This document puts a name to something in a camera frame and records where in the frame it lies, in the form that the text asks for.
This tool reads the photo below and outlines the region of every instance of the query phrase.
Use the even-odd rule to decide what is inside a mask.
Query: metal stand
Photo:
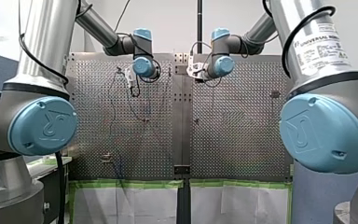
[[[0,161],[0,223],[42,224],[43,184],[32,181],[22,157]]]
[[[172,107],[176,111],[173,117],[173,145],[175,178],[182,179],[184,185],[178,190],[177,223],[191,224],[191,190],[190,190],[190,139],[193,123],[193,81],[186,73],[187,54],[175,54],[175,71],[173,75]]]

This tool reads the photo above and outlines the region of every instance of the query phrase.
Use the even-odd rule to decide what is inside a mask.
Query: white panel
[[[333,21],[353,68],[358,69],[358,1],[327,0],[337,8]]]
[[[31,0],[21,0],[21,32],[25,32]],[[0,0],[0,56],[18,60],[19,0]]]
[[[72,35],[71,52],[83,52],[85,31],[79,25],[75,24],[74,33]]]

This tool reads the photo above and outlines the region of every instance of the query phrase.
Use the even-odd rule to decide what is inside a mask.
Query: vertical metal pole
[[[188,54],[175,54],[175,74],[173,76],[173,152],[175,178],[184,181],[178,190],[177,219],[178,224],[191,224],[190,192],[190,139],[193,124],[193,79],[181,72],[186,66]]]
[[[202,41],[202,0],[198,0],[198,16],[197,16],[197,41]],[[197,53],[202,54],[202,44],[197,45]]]

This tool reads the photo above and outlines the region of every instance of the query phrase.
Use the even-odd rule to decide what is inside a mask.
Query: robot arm
[[[67,145],[76,132],[77,115],[67,101],[66,70],[77,21],[108,55],[133,54],[133,71],[156,78],[151,33],[138,29],[119,37],[101,17],[77,0],[33,1],[17,75],[0,92],[0,155],[48,155]]]
[[[233,70],[230,53],[259,54],[276,30],[284,72],[295,84],[281,113],[283,144],[311,170],[358,172],[358,70],[351,67],[331,20],[335,9],[322,0],[269,3],[272,18],[263,15],[245,37],[227,29],[213,32],[208,79]]]
[[[244,36],[231,35],[228,29],[218,28],[212,33],[212,63],[206,79],[224,77],[234,69],[230,54],[260,54],[265,42],[276,32],[273,19],[264,14]]]
[[[120,37],[86,2],[82,2],[76,22],[103,45],[107,55],[133,54],[132,68],[137,76],[152,79],[159,76],[158,69],[153,65],[152,35],[149,30],[137,29],[133,35]]]

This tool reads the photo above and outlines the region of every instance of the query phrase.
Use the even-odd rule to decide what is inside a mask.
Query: metal bracket
[[[182,75],[187,76],[187,65],[176,65],[175,66],[175,74],[176,75]]]
[[[173,170],[176,175],[190,175],[189,165],[175,165]]]

